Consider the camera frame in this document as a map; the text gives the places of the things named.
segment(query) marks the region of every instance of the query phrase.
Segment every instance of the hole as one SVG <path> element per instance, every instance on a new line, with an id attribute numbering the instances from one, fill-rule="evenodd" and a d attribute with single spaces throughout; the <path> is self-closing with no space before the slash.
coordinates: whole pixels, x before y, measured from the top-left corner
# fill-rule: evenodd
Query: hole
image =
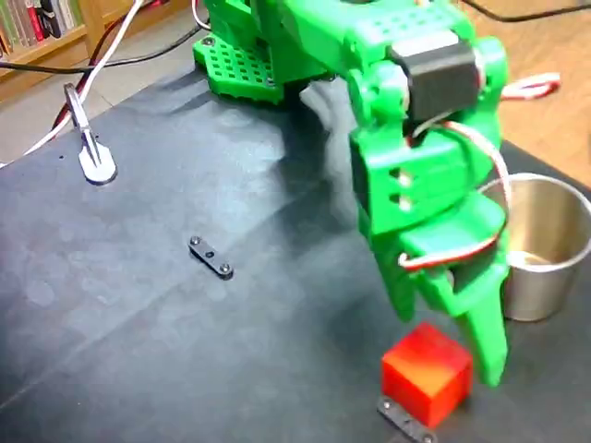
<path id="1" fill-rule="evenodd" d="M 397 194 L 391 195 L 390 201 L 398 205 L 400 210 L 404 212 L 408 212 L 413 207 L 413 203 L 410 201 L 408 197 L 399 196 Z"/>
<path id="2" fill-rule="evenodd" d="M 391 169 L 389 174 L 390 177 L 395 178 L 402 187 L 409 187 L 413 184 L 413 175 L 400 168 Z"/>

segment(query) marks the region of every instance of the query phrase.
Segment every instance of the desk clamp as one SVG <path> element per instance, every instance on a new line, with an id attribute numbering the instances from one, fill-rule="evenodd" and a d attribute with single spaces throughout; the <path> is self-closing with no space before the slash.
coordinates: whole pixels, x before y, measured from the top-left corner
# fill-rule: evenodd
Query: desk clamp
<path id="1" fill-rule="evenodd" d="M 111 151 L 97 142 L 97 137 L 90 129 L 89 119 L 82 107 L 82 101 L 71 83 L 64 86 L 66 102 L 72 114 L 74 127 L 78 129 L 82 137 L 82 150 L 78 155 L 80 166 L 86 179 L 93 185 L 106 185 L 117 176 L 117 167 L 111 155 Z"/>

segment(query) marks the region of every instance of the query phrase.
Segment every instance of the dark gray mat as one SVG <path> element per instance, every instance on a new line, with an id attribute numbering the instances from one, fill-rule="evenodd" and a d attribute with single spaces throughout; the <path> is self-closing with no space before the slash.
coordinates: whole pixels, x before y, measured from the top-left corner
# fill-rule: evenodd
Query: dark gray mat
<path id="1" fill-rule="evenodd" d="M 219 100 L 191 72 L 93 122 L 119 166 L 109 186 L 85 184 L 74 134 L 0 170 L 2 441 L 392 437 L 380 357 L 416 323 L 396 318 L 356 232 L 342 85 L 306 100 L 320 119 Z M 189 256 L 195 233 L 233 280 Z M 509 325 L 502 386 L 477 385 L 442 442 L 587 439 L 590 283 L 551 321 Z"/>

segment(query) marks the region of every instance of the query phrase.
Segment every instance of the robotic arm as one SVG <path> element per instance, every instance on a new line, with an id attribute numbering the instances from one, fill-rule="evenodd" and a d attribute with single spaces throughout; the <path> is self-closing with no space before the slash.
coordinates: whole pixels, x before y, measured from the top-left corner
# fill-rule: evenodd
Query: robotic arm
<path id="1" fill-rule="evenodd" d="M 456 319 L 480 377 L 501 381 L 508 275 L 503 208 L 477 192 L 489 156 L 443 118 L 498 148 L 507 62 L 447 0 L 205 0 L 213 34 L 196 43 L 211 89 L 278 103 L 291 85 L 338 75 L 358 128 L 350 136 L 359 230 L 398 316 L 416 293 Z M 488 245 L 478 254 L 441 257 Z"/>

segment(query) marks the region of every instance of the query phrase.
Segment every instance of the small black metal plate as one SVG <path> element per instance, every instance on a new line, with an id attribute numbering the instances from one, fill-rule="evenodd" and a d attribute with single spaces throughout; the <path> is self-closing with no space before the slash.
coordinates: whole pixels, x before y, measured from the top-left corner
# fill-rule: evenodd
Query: small black metal plate
<path id="1" fill-rule="evenodd" d="M 420 424 L 415 417 L 389 397 L 382 396 L 378 411 L 416 443 L 438 443 L 433 431 Z"/>
<path id="2" fill-rule="evenodd" d="M 201 237 L 193 236 L 188 241 L 191 252 L 213 270 L 221 279 L 230 280 L 234 277 L 234 268 Z"/>

